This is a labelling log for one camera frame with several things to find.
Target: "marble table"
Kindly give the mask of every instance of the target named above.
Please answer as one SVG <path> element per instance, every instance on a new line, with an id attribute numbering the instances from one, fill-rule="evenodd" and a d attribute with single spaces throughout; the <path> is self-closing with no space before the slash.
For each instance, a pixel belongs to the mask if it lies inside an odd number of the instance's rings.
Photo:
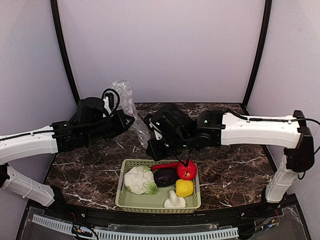
<path id="1" fill-rule="evenodd" d="M 143 118 L 163 103 L 138 103 Z M 179 103 L 191 118 L 205 110 L 228 108 L 243 114 L 236 103 Z M 89 148 L 60 153 L 52 164 L 47 185 L 61 188 L 69 204 L 119 210 L 115 205 L 121 164 L 124 159 L 150 159 L 132 130 Z M 193 151 L 198 172 L 202 205 L 199 210 L 237 207 L 260 201 L 263 188 L 274 172 L 260 145 L 232 145 Z"/>

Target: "red chili pepper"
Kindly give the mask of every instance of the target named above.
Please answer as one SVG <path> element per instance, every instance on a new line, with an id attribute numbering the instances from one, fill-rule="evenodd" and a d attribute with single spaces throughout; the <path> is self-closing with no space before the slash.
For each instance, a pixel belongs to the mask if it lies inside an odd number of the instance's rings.
<path id="1" fill-rule="evenodd" d="M 179 178 L 183 180 L 192 180 L 197 175 L 197 166 L 196 164 L 190 159 L 188 166 L 184 166 L 181 162 L 173 162 L 173 163 L 166 163 L 166 164 L 158 164 L 151 167 L 151 170 L 157 169 L 173 169 L 176 168 L 176 173 L 178 174 Z"/>
<path id="2" fill-rule="evenodd" d="M 173 163 L 165 163 L 165 164 L 158 164 L 151 167 L 151 170 L 157 170 L 157 169 L 174 169 L 178 167 L 178 165 L 181 164 L 180 162 L 173 162 Z"/>

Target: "purple eggplant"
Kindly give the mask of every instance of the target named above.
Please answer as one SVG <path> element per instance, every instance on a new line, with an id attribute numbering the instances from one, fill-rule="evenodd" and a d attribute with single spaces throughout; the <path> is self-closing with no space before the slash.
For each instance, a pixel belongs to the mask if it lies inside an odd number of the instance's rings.
<path id="1" fill-rule="evenodd" d="M 158 188 L 165 188 L 176 184 L 180 179 L 176 168 L 162 168 L 153 174 L 154 182 Z"/>

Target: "clear plastic bag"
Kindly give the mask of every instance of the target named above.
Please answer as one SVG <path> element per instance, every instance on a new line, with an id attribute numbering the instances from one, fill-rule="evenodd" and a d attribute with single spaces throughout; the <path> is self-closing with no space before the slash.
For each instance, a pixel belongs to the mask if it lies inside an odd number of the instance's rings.
<path id="1" fill-rule="evenodd" d="M 122 109 L 125 114 L 134 117 L 135 121 L 130 128 L 137 134 L 141 145 L 146 149 L 151 135 L 144 121 L 137 114 L 132 95 L 131 82 L 117 80 L 111 83 L 110 88 L 116 90 L 120 95 L 119 108 Z"/>

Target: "slotted white strip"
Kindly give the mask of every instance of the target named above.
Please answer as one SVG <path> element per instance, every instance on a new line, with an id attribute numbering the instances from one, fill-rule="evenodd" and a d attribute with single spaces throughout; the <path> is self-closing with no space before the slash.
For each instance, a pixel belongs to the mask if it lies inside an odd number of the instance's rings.
<path id="1" fill-rule="evenodd" d="M 71 232 L 72 224 L 50 219 L 45 216 L 34 214 L 32 222 L 46 228 L 58 231 L 60 233 L 74 235 Z M 182 233 L 182 234 L 138 234 L 138 233 L 124 233 L 114 232 L 101 229 L 94 230 L 100 240 L 226 240 L 239 237 L 238 228 L 229 228 L 223 230 L 196 232 L 196 233 Z M 82 236 L 84 239 L 96 239 Z"/>

